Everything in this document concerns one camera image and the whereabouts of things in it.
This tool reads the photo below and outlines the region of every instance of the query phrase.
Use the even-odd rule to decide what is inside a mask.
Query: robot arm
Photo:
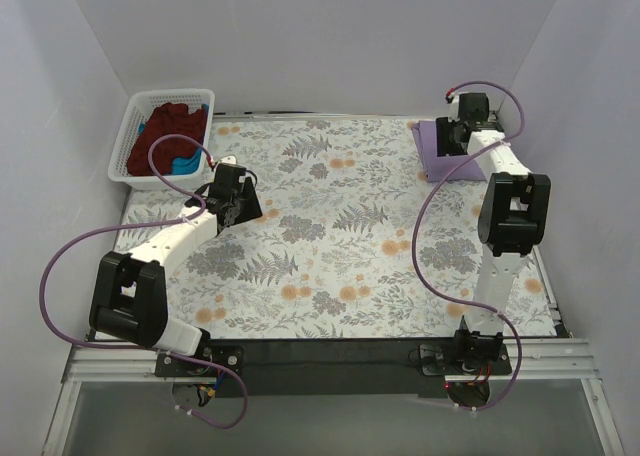
[[[485,93],[447,95],[449,117],[441,121],[438,147],[447,154],[474,154],[505,138],[489,111]],[[551,181],[532,173],[501,144],[476,158],[488,181],[478,218],[482,264],[473,301],[504,312],[524,257],[544,234]],[[456,331],[456,358],[484,364],[495,361],[504,323],[497,314],[470,307]]]
[[[500,131],[475,131],[467,151],[473,154],[503,139]],[[489,186],[478,218],[483,249],[474,301],[504,312],[524,257],[542,240],[551,182],[546,175],[531,173],[506,144],[476,162]],[[465,321],[470,331],[480,334],[501,333],[504,324],[497,315],[475,307],[469,308]]]
[[[198,247],[224,228],[262,216],[255,188],[247,171],[225,158],[216,166],[213,181],[187,201],[179,218],[184,224],[169,226],[127,254],[115,251],[101,260],[89,323],[96,331],[146,348],[168,350],[186,356],[202,352],[210,335],[177,318],[167,309],[166,280]]]

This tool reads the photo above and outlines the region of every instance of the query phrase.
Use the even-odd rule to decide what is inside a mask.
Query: purple cloth
[[[451,168],[460,163],[467,156],[438,157],[438,142],[436,140],[436,122],[420,121],[412,128],[413,139],[418,148],[424,174],[431,183],[438,182]],[[466,179],[469,181],[484,181],[484,175],[475,161],[465,164],[451,175],[451,180]]]

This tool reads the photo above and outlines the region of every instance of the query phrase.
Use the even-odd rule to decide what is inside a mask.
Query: white wall
[[[558,0],[513,84],[528,125],[514,146],[552,181],[551,283],[569,329],[590,340],[629,455],[640,454],[638,21],[640,0]]]
[[[0,0],[0,454],[40,454],[69,345],[38,312],[40,274],[72,236],[116,223],[106,166],[127,97],[74,0]],[[64,258],[49,291],[60,326],[88,327],[112,237]]]
[[[425,114],[510,84],[555,0],[77,0],[126,91],[206,86],[216,109]]]

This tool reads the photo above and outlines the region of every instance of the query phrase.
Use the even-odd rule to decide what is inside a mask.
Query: white basket
[[[151,117],[153,110],[165,103],[185,103],[189,105],[190,113],[200,109],[203,104],[207,104],[209,105],[207,126],[204,130],[202,141],[203,146],[206,148],[209,143],[209,133],[211,132],[214,101],[215,96],[208,89],[167,89],[134,94],[129,101],[127,111],[124,113],[116,144],[113,147],[111,161],[109,161],[109,179],[127,183],[135,189],[167,189],[167,186],[155,176],[131,176],[127,171],[127,160],[131,154],[131,148],[138,140],[140,123],[146,122]],[[195,173],[176,176],[168,175],[165,178],[183,189],[195,189],[200,185],[201,174],[205,164],[206,156],[202,153],[200,165]]]

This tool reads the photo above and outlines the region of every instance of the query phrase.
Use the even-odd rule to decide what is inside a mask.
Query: red towel
[[[184,134],[202,143],[206,126],[207,110],[204,107],[193,114],[189,114],[186,104],[166,103],[157,107],[131,149],[127,171],[132,176],[152,176],[147,154],[154,141],[166,134]],[[171,163],[175,158],[191,158],[197,149],[188,141],[170,139],[153,151],[153,162],[160,174],[171,174]]]

